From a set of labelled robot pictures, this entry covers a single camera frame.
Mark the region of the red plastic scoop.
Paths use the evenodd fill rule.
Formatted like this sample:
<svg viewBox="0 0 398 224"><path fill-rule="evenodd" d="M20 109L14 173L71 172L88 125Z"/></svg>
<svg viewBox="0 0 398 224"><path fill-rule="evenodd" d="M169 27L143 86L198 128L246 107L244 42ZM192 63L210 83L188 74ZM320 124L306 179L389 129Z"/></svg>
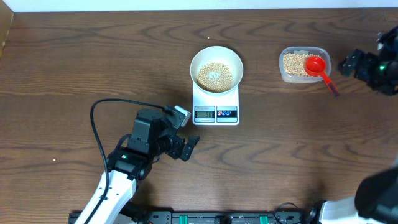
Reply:
<svg viewBox="0 0 398 224"><path fill-rule="evenodd" d="M326 74L326 62L318 56L311 56L304 63L306 73L312 77L322 77L325 85L332 92L334 97L339 96L337 87L334 85L330 77Z"/></svg>

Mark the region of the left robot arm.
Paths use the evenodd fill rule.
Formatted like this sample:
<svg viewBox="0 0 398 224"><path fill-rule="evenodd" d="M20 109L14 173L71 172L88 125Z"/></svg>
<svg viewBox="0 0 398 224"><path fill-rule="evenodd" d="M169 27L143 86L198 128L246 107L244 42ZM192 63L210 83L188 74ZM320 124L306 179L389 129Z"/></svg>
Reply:
<svg viewBox="0 0 398 224"><path fill-rule="evenodd" d="M177 131L190 115L180 106L139 110L132 133L123 136L107 157L98 187L75 222L113 223L161 154L189 160L200 137L183 139Z"/></svg>

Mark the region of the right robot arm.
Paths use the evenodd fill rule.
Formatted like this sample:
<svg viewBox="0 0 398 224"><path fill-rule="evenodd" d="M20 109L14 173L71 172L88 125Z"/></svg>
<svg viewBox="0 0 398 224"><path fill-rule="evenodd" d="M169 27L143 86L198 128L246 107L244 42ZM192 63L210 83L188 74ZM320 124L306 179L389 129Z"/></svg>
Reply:
<svg viewBox="0 0 398 224"><path fill-rule="evenodd" d="M352 73L373 90L397 94L397 49L379 54L354 50L338 64L344 76ZM397 166L365 178L355 196L324 201L313 207L303 223L397 223Z"/></svg>

